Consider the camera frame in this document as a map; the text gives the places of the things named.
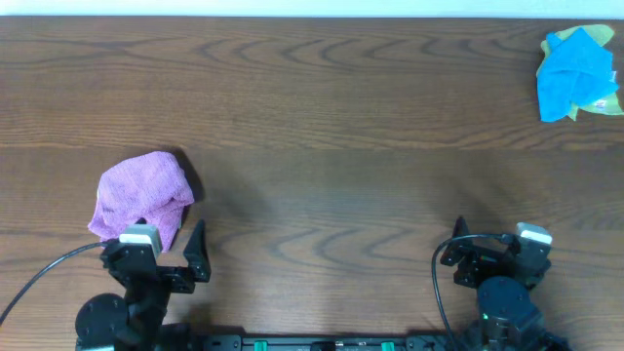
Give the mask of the purple microfiber cloth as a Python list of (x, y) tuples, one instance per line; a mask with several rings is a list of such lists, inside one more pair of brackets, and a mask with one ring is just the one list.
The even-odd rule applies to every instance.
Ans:
[(167, 252), (195, 202), (185, 172), (174, 154), (154, 151), (127, 159), (104, 172), (88, 229), (102, 240), (115, 239), (143, 218), (157, 227)]

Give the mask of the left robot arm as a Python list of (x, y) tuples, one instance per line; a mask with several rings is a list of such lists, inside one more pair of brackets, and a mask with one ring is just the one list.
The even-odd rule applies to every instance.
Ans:
[(158, 228), (143, 219), (100, 254), (103, 268), (125, 294), (99, 294), (88, 300), (75, 319), (78, 350), (202, 350), (203, 339), (185, 324), (163, 323), (174, 293), (192, 294), (207, 283), (211, 267), (205, 246), (205, 222), (197, 222), (183, 255), (185, 266), (161, 266)]

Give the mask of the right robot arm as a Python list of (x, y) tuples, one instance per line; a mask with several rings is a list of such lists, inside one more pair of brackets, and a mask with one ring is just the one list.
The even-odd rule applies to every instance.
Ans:
[[(451, 237), (435, 249), (431, 263), (447, 350), (571, 350), (566, 339), (545, 329), (543, 314), (529, 296), (551, 267), (552, 242), (545, 228), (525, 222), (514, 233), (477, 234), (469, 231), (464, 217), (455, 221)], [(459, 336), (445, 313), (438, 264), (454, 266), (453, 281), (476, 291), (478, 319)]]

